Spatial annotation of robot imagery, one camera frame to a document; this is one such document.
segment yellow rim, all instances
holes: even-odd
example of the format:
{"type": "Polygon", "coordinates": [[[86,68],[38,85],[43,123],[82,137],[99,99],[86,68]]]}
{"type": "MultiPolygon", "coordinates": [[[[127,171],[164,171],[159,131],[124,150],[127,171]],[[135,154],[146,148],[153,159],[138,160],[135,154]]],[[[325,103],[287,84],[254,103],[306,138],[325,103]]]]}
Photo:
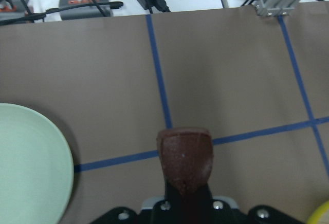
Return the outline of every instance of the yellow rim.
{"type": "Polygon", "coordinates": [[[308,219],[307,224],[317,224],[321,217],[329,211],[329,201],[321,205],[308,219]]]}

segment brown object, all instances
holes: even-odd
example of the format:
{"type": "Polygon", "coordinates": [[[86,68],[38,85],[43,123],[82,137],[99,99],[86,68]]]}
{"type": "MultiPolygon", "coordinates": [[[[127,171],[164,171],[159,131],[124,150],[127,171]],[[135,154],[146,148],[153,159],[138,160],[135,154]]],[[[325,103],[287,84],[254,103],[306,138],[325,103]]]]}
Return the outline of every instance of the brown object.
{"type": "Polygon", "coordinates": [[[193,194],[209,179],[213,149],[211,136],[203,128],[162,130],[157,147],[165,179],[181,196],[193,194]]]}

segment silver screw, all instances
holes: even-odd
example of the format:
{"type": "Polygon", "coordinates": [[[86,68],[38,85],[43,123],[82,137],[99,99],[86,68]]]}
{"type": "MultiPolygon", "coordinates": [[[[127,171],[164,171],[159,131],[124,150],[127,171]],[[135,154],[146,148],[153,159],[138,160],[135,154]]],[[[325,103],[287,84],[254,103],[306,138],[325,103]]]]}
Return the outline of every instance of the silver screw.
{"type": "Polygon", "coordinates": [[[163,204],[160,205],[160,208],[162,210],[169,210],[171,208],[171,206],[170,206],[170,203],[166,201],[166,202],[164,202],[163,204]]]}
{"type": "Polygon", "coordinates": [[[128,218],[129,218],[129,214],[128,214],[127,210],[123,211],[122,213],[120,213],[118,215],[119,220],[127,220],[128,218]]]}
{"type": "Polygon", "coordinates": [[[258,217],[260,217],[262,219],[266,219],[269,217],[269,213],[266,209],[257,210],[257,215],[258,215],[258,217]]]}
{"type": "Polygon", "coordinates": [[[215,201],[215,202],[213,202],[212,203],[212,206],[216,210],[221,210],[224,207],[224,205],[223,205],[223,203],[221,201],[215,201]]]}

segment yellow object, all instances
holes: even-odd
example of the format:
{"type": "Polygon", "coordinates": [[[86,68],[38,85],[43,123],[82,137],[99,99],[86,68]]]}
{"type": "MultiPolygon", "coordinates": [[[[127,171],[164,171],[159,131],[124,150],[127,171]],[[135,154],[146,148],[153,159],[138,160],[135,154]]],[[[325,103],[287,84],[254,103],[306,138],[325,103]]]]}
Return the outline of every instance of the yellow object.
{"type": "Polygon", "coordinates": [[[321,205],[308,219],[307,224],[329,223],[329,201],[321,205]]]}

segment round plate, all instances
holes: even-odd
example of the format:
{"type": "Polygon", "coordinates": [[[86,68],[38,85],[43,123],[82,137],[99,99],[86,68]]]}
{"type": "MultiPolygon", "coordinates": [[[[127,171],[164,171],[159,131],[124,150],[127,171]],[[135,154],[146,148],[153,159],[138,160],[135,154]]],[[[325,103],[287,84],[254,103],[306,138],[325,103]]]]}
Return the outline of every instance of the round plate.
{"type": "Polygon", "coordinates": [[[32,109],[0,103],[1,223],[59,222],[73,173],[68,144],[50,120],[32,109]]]}

